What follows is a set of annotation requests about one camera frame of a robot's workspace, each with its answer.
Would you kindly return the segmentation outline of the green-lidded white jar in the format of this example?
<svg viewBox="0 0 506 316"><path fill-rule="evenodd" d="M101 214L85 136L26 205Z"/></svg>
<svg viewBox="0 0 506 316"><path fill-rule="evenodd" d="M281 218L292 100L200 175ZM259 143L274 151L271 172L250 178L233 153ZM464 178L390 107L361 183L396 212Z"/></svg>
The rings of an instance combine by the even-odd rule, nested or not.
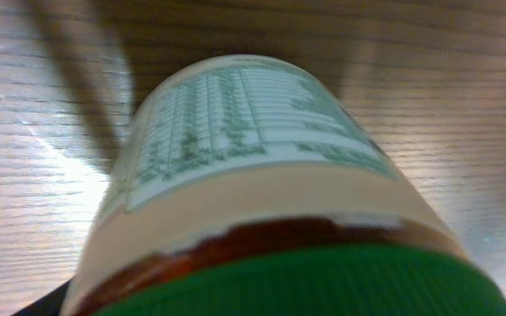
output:
<svg viewBox="0 0 506 316"><path fill-rule="evenodd" d="M506 298L311 74L184 68L135 116L64 315L506 315Z"/></svg>

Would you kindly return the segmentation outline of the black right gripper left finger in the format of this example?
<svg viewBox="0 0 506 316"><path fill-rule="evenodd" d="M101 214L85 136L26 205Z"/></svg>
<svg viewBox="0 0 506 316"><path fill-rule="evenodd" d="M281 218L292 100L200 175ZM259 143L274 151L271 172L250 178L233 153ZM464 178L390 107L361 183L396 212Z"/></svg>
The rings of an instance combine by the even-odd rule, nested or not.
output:
<svg viewBox="0 0 506 316"><path fill-rule="evenodd" d="M62 284L46 296L12 314L12 316L59 316L70 281Z"/></svg>

